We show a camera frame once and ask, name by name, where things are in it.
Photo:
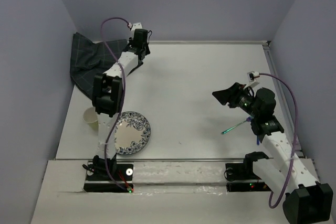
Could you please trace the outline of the iridescent fork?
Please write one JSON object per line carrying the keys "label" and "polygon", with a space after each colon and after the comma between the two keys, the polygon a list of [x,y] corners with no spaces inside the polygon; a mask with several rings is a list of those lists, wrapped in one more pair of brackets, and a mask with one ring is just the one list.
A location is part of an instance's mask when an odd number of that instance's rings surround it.
{"label": "iridescent fork", "polygon": [[234,126],[228,128],[228,129],[222,131],[222,132],[221,132],[221,135],[224,135],[224,134],[226,134],[226,133],[228,133],[228,132],[234,130],[235,128],[241,126],[242,124],[247,123],[247,122],[250,122],[250,121],[251,121],[251,118],[247,118],[247,119],[245,119],[244,121],[242,121],[242,122],[240,122],[240,123],[238,123],[238,124],[236,124],[236,125],[234,125]]}

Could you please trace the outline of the dark checked cloth placemat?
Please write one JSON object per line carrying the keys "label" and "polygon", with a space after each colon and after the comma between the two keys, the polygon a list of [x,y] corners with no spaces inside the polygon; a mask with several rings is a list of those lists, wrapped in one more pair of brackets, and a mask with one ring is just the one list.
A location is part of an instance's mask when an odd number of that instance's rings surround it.
{"label": "dark checked cloth placemat", "polygon": [[115,62],[103,42],[94,43],[80,33],[73,34],[70,77],[86,97],[92,99],[95,75],[104,73]]}

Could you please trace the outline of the pale yellow-green mug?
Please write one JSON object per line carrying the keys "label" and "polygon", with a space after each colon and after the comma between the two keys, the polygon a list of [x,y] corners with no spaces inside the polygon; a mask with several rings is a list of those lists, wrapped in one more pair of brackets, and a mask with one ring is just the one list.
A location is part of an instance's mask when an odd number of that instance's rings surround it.
{"label": "pale yellow-green mug", "polygon": [[98,123],[98,116],[95,110],[95,107],[87,108],[82,116],[84,122],[91,127],[94,131],[98,130],[99,123]]}

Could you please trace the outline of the blue floral ceramic plate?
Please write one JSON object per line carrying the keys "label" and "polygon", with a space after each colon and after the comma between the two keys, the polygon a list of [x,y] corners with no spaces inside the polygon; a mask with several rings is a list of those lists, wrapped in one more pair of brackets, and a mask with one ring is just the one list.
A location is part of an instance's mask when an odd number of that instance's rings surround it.
{"label": "blue floral ceramic plate", "polygon": [[151,126],[147,118],[134,111],[122,112],[115,129],[116,153],[122,156],[141,151],[149,142]]}

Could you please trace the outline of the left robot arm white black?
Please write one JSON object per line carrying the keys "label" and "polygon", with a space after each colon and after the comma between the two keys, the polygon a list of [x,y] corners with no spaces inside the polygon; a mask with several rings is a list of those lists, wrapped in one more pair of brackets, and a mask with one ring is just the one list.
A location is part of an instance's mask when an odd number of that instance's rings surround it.
{"label": "left robot arm white black", "polygon": [[98,119],[98,148],[87,170],[111,179],[117,170],[114,135],[125,98],[125,79],[143,64],[150,54],[149,31],[136,23],[120,58],[104,73],[93,80],[92,105]]}

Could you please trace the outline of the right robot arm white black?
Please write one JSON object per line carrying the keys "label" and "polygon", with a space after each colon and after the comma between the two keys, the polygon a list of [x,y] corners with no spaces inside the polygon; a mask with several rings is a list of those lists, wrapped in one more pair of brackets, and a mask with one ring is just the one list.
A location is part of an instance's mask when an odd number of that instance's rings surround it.
{"label": "right robot arm white black", "polygon": [[275,94],[267,88],[256,92],[249,85],[234,83],[212,95],[221,105],[240,108],[249,117],[257,144],[268,151],[245,155],[241,163],[226,164],[225,178],[229,182],[261,179],[273,195],[284,199],[282,209],[289,223],[328,221],[331,214],[333,190],[318,182],[287,139],[284,128],[274,116]]}

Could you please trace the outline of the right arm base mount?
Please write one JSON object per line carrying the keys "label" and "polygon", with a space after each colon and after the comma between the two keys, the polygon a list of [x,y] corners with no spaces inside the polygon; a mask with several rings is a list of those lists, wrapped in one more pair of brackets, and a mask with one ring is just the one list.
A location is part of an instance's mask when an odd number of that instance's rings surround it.
{"label": "right arm base mount", "polygon": [[229,193],[270,191],[270,188],[253,172],[245,169],[243,163],[225,164],[224,177]]}

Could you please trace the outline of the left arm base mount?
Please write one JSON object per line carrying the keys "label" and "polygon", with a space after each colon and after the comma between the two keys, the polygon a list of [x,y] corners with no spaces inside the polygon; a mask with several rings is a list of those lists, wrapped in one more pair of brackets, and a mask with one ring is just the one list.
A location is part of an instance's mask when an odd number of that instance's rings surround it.
{"label": "left arm base mount", "polygon": [[87,193],[133,193],[134,165],[131,163],[118,164],[116,172],[112,175],[115,182],[106,171],[93,169],[92,162],[82,165],[86,171],[83,190]]}

